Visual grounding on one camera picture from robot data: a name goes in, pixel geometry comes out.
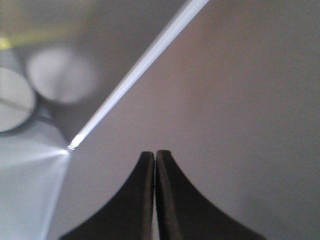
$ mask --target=white rod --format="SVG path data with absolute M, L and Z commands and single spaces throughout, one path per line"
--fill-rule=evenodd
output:
M 147 48 L 144 54 L 134 64 L 130 71 L 124 76 L 112 93 L 107 97 L 99 109 L 94 113 L 86 125 L 74 137 L 68 146 L 75 149 L 88 136 L 88 134 L 98 125 L 107 113 L 117 104 L 117 102 L 136 83 L 150 65 L 160 56 L 168 45 L 179 35 L 187 24 L 200 12 L 209 0 L 189 0 L 176 13 L 173 19 L 161 31 L 158 37 Z

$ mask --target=black curved edge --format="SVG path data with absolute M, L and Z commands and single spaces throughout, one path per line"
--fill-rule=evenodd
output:
M 61 240 L 151 240 L 154 154 L 142 152 L 132 173 L 96 214 Z
M 265 240 L 209 202 L 168 150 L 156 154 L 155 198 L 161 240 Z

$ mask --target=blurred circle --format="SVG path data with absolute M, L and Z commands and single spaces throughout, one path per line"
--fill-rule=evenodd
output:
M 36 53 L 26 68 L 34 89 L 60 104 L 74 104 L 90 95 L 98 78 L 89 60 L 66 47 Z
M 0 67 L 0 132 L 23 124 L 35 110 L 36 99 L 23 76 Z

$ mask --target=white circular object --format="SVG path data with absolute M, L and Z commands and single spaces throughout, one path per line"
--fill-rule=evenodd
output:
M 33 113 L 36 95 L 27 80 L 0 67 L 0 132 L 23 124 Z

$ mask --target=curved black shape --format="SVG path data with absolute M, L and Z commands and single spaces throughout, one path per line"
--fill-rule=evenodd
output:
M 209 202 L 170 151 L 156 154 L 156 211 L 161 240 L 264 240 Z
M 154 154 L 142 152 L 116 195 L 61 240 L 151 240 Z

